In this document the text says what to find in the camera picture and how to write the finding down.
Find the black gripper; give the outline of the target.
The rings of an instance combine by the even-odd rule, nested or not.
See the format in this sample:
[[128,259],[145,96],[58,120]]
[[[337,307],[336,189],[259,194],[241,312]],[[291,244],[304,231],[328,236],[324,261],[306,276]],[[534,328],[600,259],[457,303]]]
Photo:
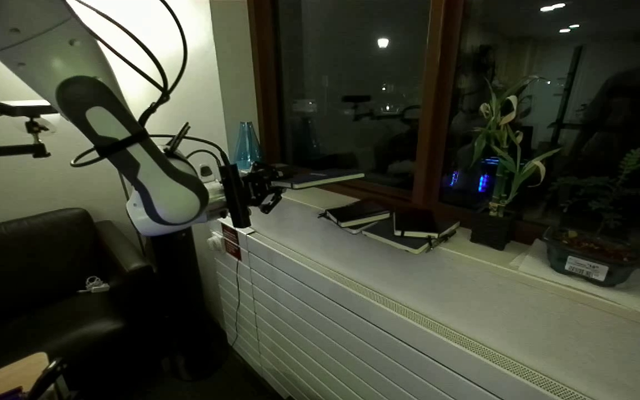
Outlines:
[[268,212],[281,199],[281,189],[274,183],[280,170],[270,163],[254,166],[249,173],[240,173],[235,163],[225,163],[220,176],[227,211],[235,227],[250,224],[254,206]]

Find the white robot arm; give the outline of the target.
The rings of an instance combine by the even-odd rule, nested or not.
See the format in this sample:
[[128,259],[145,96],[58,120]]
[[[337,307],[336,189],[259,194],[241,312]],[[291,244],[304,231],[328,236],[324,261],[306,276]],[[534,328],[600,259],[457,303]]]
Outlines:
[[117,168],[134,189],[127,214],[139,233],[174,233],[218,214],[247,229],[254,206],[268,212],[281,199],[274,166],[254,166],[241,176],[208,142],[218,151],[220,179],[206,186],[176,151],[187,140],[185,130],[158,147],[147,120],[168,100],[174,83],[163,80],[160,98],[135,116],[101,52],[104,44],[69,0],[0,0],[0,62],[36,91],[37,101],[27,111],[60,112],[90,142],[96,161]]

